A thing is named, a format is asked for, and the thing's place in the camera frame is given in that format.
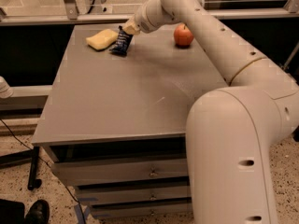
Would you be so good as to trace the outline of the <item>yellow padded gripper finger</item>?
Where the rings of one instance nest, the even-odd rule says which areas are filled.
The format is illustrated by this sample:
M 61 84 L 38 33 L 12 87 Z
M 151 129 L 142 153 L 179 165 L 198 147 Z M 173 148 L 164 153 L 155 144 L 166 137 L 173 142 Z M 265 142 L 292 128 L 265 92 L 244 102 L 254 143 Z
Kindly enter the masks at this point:
M 131 17 L 123 26 L 122 30 L 128 35 L 139 35 L 140 26 L 139 23 L 135 20 L 135 16 Z

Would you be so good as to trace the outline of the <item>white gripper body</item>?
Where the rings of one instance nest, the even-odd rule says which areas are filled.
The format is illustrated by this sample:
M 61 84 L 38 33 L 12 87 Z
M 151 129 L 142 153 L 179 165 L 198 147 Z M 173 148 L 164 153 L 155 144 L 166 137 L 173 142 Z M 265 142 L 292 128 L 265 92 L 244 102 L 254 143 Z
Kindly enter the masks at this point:
M 144 33 L 151 33 L 166 24 L 173 24 L 175 18 L 162 7 L 161 0 L 149 0 L 134 15 L 136 28 Z

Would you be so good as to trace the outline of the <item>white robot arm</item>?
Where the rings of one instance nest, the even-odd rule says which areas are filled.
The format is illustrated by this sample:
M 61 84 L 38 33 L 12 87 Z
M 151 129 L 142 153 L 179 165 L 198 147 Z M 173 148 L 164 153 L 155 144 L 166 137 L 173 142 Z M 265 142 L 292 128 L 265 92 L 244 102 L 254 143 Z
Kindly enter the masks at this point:
M 183 22 L 226 82 L 186 123 L 195 224 L 278 224 L 269 149 L 299 124 L 296 81 L 210 15 L 200 0 L 149 0 L 124 25 L 150 33 Z

